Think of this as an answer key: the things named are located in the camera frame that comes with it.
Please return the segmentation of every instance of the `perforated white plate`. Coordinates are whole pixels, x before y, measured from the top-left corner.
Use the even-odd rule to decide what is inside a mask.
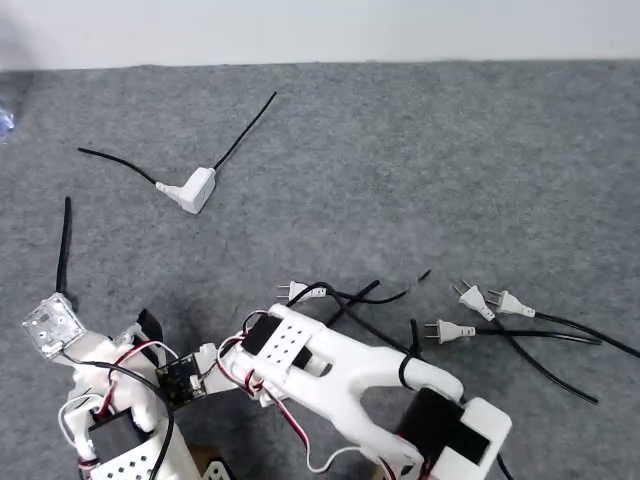
[[[300,322],[284,318],[267,343],[258,353],[258,357],[287,369],[300,353],[313,334],[313,330]]]

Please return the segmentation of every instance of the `white plug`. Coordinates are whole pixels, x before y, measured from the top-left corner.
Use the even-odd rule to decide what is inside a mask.
[[[478,286],[471,286],[464,280],[462,280],[462,283],[465,287],[467,287],[467,291],[464,293],[455,285],[453,286],[454,290],[458,293],[458,295],[460,295],[458,301],[465,307],[478,312],[480,315],[482,315],[482,318],[489,322],[496,318],[495,313],[491,311],[489,306],[484,301],[484,297],[482,296],[482,293],[480,293]]]
[[[305,288],[307,288],[308,285],[304,284],[304,283],[300,283],[300,282],[296,282],[294,280],[291,280],[291,282],[289,282],[289,285],[278,285],[278,288],[286,288],[289,290],[289,293],[287,295],[278,295],[277,298],[283,298],[283,299],[288,299],[289,301],[293,300],[294,298],[296,298],[300,292],[302,292]],[[300,298],[300,302],[304,302],[305,300],[309,300],[310,298],[322,298],[322,297],[326,297],[327,296],[327,289],[326,288],[322,288],[322,287],[317,287],[314,288],[313,290],[305,293],[302,298]]]
[[[438,323],[425,323],[425,328],[435,328],[436,335],[425,335],[424,338],[437,338],[443,344],[461,337],[475,337],[475,327],[463,327],[452,322],[438,320]]]
[[[488,303],[496,306],[496,312],[498,313],[513,313],[515,315],[522,315],[523,317],[533,318],[536,316],[536,311],[524,305],[515,296],[511,295],[507,290],[497,292],[496,290],[489,290],[491,295],[494,295],[497,300],[487,300]]]
[[[216,186],[216,171],[198,167],[182,187],[156,182],[156,188],[178,202],[183,210],[197,214],[207,202]]]

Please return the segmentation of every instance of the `black wire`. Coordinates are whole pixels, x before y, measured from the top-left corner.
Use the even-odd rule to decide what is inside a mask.
[[[357,295],[351,295],[349,293],[344,293],[344,292],[336,292],[336,295],[338,295],[340,298],[344,298],[345,300],[355,300],[356,303],[367,303],[370,305],[383,305],[385,303],[391,303],[391,302],[395,302],[396,300],[404,297],[407,293],[409,293],[409,289],[407,288],[406,290],[403,290],[400,293],[396,293],[395,295],[388,297],[388,298],[382,298],[380,300],[371,300],[368,298],[357,298]]]
[[[581,323],[574,322],[572,320],[567,320],[566,318],[562,318],[562,317],[547,315],[546,313],[540,313],[540,312],[536,312],[536,318],[540,318],[548,322],[556,323],[558,325],[564,325],[565,327],[575,328],[576,330],[580,330],[584,333],[588,333],[589,335],[599,338],[603,342],[606,342],[609,345],[619,348],[620,350],[622,350],[625,353],[628,353],[629,355],[632,355],[636,358],[640,358],[640,351],[636,350],[635,348],[632,348],[629,345],[625,345],[624,343],[616,340],[615,338],[611,338],[609,335],[605,335],[604,333],[599,332],[598,330],[595,330],[591,327],[587,327],[586,325],[583,325]]]
[[[500,320],[498,320],[497,318],[493,319],[493,323],[495,323],[500,330],[507,331],[507,329],[504,328],[502,323],[500,323]],[[596,397],[583,392],[582,390],[574,387],[573,385],[568,384],[564,380],[561,380],[560,378],[555,376],[545,367],[543,367],[542,364],[538,362],[535,358],[533,358],[524,348],[522,348],[522,346],[520,346],[520,344],[513,337],[511,337],[510,335],[505,335],[504,338],[511,344],[514,350],[518,352],[518,354],[520,354],[522,358],[524,358],[533,368],[538,370],[542,375],[547,377],[553,383],[555,383],[556,385],[559,385],[560,387],[564,388],[566,391],[573,393],[574,395],[580,397],[581,399],[586,400],[589,403],[592,403],[593,405],[597,405],[598,403],[600,403],[600,401]]]
[[[498,453],[498,466],[500,467],[500,470],[502,470],[502,473],[504,474],[505,478],[507,480],[515,480],[514,476],[511,475],[511,472],[509,471],[509,469],[507,468],[507,464],[504,463],[504,458],[502,458],[502,454]]]
[[[405,347],[405,346],[401,345],[400,343],[396,342],[393,338],[389,337],[388,335],[386,335],[385,333],[381,332],[380,330],[375,328],[373,325],[370,325],[368,322],[366,322],[365,320],[362,320],[358,315],[353,313],[352,310],[347,308],[347,306],[345,305],[345,303],[342,300],[342,298],[340,298],[340,296],[337,294],[335,288],[333,288],[328,283],[316,282],[316,283],[313,283],[313,284],[309,285],[307,288],[302,290],[298,295],[296,295],[293,299],[291,299],[289,301],[289,303],[287,303],[287,307],[292,307],[293,305],[295,305],[303,296],[305,296],[307,293],[309,293],[314,288],[324,288],[324,289],[326,289],[327,290],[327,294],[331,298],[333,298],[335,300],[335,302],[340,306],[340,309],[344,310],[345,314],[347,316],[349,316],[349,318],[351,318],[354,322],[356,322],[358,325],[360,325],[364,329],[366,329],[369,332],[371,332],[372,334],[374,334],[376,337],[378,337],[383,342],[387,343],[388,345],[392,346],[393,348],[395,348],[396,350],[398,350],[398,351],[400,351],[400,352],[402,352],[404,354],[411,354],[412,353],[407,347]]]
[[[504,337],[542,337],[556,338],[568,342],[585,343],[587,345],[602,345],[602,341],[597,338],[582,335],[569,335],[567,333],[554,332],[552,330],[499,330],[495,328],[476,328],[477,335],[498,335]]]
[[[262,114],[265,112],[265,110],[269,107],[269,105],[271,104],[271,102],[273,101],[274,98],[276,98],[276,95],[278,94],[278,92],[273,92],[271,94],[271,97],[269,97],[269,100],[267,100],[267,103],[264,104],[264,107],[262,107],[262,109],[258,112],[258,115],[256,115],[254,117],[253,120],[251,120],[251,123],[249,125],[247,125],[247,128],[245,128],[242,133],[240,134],[240,136],[238,138],[236,138],[236,141],[233,142],[233,145],[231,145],[231,148],[229,148],[229,150],[227,150],[227,153],[225,153],[222,158],[220,160],[218,160],[218,163],[216,163],[213,166],[214,170],[218,170],[218,168],[220,168],[222,166],[222,164],[225,162],[225,160],[227,158],[229,158],[229,156],[233,153],[233,151],[236,149],[236,147],[238,146],[238,144],[242,141],[242,139],[244,138],[244,136],[249,132],[249,130],[251,130],[251,127],[253,127],[253,125],[260,119],[260,117],[262,116]]]
[[[78,151],[82,153],[87,153],[89,155],[95,155],[96,157],[106,158],[107,160],[111,160],[113,162],[124,165],[125,167],[129,167],[134,172],[142,175],[148,182],[152,183],[153,185],[157,183],[156,180],[151,175],[149,175],[147,172],[145,172],[143,169],[141,169],[137,165],[134,165],[133,163],[129,162],[128,160],[114,157],[113,155],[109,155],[108,153],[102,153],[96,150],[89,150],[88,148],[78,147]]]
[[[121,367],[120,365],[115,365],[113,363],[108,363],[108,362],[90,362],[90,361],[75,360],[71,358],[69,355],[67,355],[64,350],[62,351],[62,356],[65,357],[70,362],[75,363],[77,365],[89,365],[96,368],[105,368],[105,369],[108,369],[109,371],[115,370],[116,372],[122,373],[123,375],[126,375],[128,377],[131,377],[134,380],[137,380],[138,382],[142,383],[149,390],[151,390],[158,397],[158,399],[160,399],[160,401],[164,404],[165,408],[167,409],[167,417],[169,421],[167,424],[167,433],[164,437],[164,441],[162,442],[162,447],[160,447],[160,453],[158,454],[158,459],[156,460],[156,463],[153,465],[153,468],[151,469],[151,473],[149,474],[149,480],[155,480],[156,477],[158,476],[158,472],[160,471],[160,467],[162,466],[162,462],[167,456],[167,451],[169,450],[169,445],[171,444],[171,437],[173,435],[173,426],[175,424],[175,417],[173,415],[173,408],[171,407],[171,402],[167,400],[164,393],[162,393],[162,390],[156,387],[149,380],[147,380],[144,377],[141,377],[140,375],[138,375],[137,373],[131,370]]]
[[[67,293],[67,262],[69,260],[69,244],[71,241],[71,198],[64,197],[64,219],[62,220],[62,238],[58,254],[58,270],[56,272],[56,292]]]
[[[379,280],[374,280],[373,282],[371,282],[369,285],[367,285],[366,287],[364,287],[362,290],[360,290],[358,293],[356,293],[355,297],[351,300],[349,300],[347,302],[346,307],[347,308],[351,308],[354,305],[356,305],[357,303],[359,303],[360,300],[364,299],[366,295],[369,294],[369,292],[371,292],[371,290],[373,290],[374,288],[376,288],[378,285],[380,285],[380,281]],[[329,328],[332,328],[333,325],[340,320],[340,318],[342,318],[342,316],[345,314],[345,311],[341,308],[339,309],[336,313],[334,313],[331,318],[329,320],[326,321],[325,325]]]
[[[431,269],[427,270],[426,272],[424,272],[422,275],[420,275],[420,277],[418,277],[418,283],[423,282],[424,280],[426,280],[426,278],[431,275]],[[336,294],[338,294],[340,297],[345,298],[347,300],[355,300],[357,303],[367,303],[370,305],[383,305],[385,303],[391,303],[391,302],[395,302],[396,300],[399,300],[400,298],[404,297],[407,293],[409,293],[409,291],[411,290],[411,288],[407,288],[405,290],[403,290],[400,293],[396,293],[395,295],[388,297],[388,298],[383,298],[380,300],[369,300],[369,299],[365,299],[365,298],[357,298],[358,294],[356,295],[351,295],[349,293],[345,293],[345,292],[336,292]]]

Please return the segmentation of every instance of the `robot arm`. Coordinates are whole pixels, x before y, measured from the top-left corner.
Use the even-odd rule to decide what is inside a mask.
[[[364,456],[384,461],[395,478],[417,479],[425,462],[416,445],[371,421],[360,399],[370,387],[400,387],[404,355],[387,347],[370,347],[327,328],[321,322],[276,304],[236,343],[221,361],[236,379],[255,376],[264,389],[255,397],[266,406],[271,396],[290,398],[331,421]],[[414,390],[427,388],[451,405],[458,405],[462,384],[454,376],[420,360],[405,368],[405,381]],[[470,423],[470,435],[486,440],[482,460],[474,463],[450,448],[433,466],[441,480],[482,479],[511,427],[509,417],[484,401],[472,401],[461,415]],[[490,428],[476,419],[490,416]],[[452,462],[466,465],[455,474]]]
[[[106,419],[96,417],[101,403],[96,399],[70,403],[61,411],[67,435],[73,437],[79,454],[79,466],[90,467],[92,480],[149,478],[168,419],[158,408],[155,394],[143,384],[114,373],[114,387],[107,370],[72,364],[68,358],[114,363],[130,355],[126,368],[156,384],[161,372],[165,378],[171,372],[169,377],[176,376],[182,382],[180,389],[188,390],[188,395],[181,397],[184,392],[165,385],[165,393],[175,406],[185,398],[192,401],[236,388],[243,380],[257,382],[261,388],[248,390],[264,407],[275,403],[286,410],[282,403],[286,398],[300,403],[328,419],[394,480],[416,480],[425,471],[439,480],[481,480],[511,427],[505,413],[481,399],[461,406],[463,388],[454,376],[412,359],[406,363],[404,377],[412,389],[419,390],[416,401],[398,434],[382,429],[371,421],[360,399],[370,387],[401,386],[398,373],[404,356],[387,347],[364,345],[282,305],[274,305],[251,329],[240,332],[228,351],[219,352],[213,344],[204,344],[198,352],[156,371],[165,363],[165,351],[151,345],[139,325],[115,340],[87,332],[60,297],[55,294],[45,300],[23,325],[46,358],[75,368],[76,388],[70,399],[87,393],[112,394],[113,412]],[[140,350],[134,345],[141,341],[157,364],[136,354]],[[200,478],[175,427],[156,480]]]

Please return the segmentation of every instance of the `carpet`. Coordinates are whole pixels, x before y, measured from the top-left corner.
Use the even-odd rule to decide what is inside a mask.
[[[69,293],[87,328],[106,335],[148,308],[169,345],[188,353],[271,305],[278,284],[324,280],[355,292],[379,279],[372,297],[413,288],[358,311],[408,343],[411,318],[482,325],[451,288],[464,278],[640,345],[638,62],[142,66],[16,78],[4,81],[29,88],[17,89],[17,128],[0,145],[5,478],[76,475],[56,422],[72,372],[40,358],[19,328],[53,292],[65,195],[74,202]],[[198,216],[131,170],[76,151],[120,155],[181,185],[215,163],[274,90]],[[301,310],[326,319],[335,305]],[[336,328],[380,344],[348,319]],[[521,343],[601,404],[549,383],[504,339],[423,348],[467,397],[511,415],[503,452],[516,478],[640,476],[638,360],[607,346]],[[364,404],[393,428],[411,398],[374,389]],[[313,464],[346,444],[328,422],[292,410]],[[241,392],[177,416],[186,439],[217,446],[240,479],[312,477],[279,413]],[[370,473],[348,454],[330,478]],[[497,467],[489,478],[502,478]]]

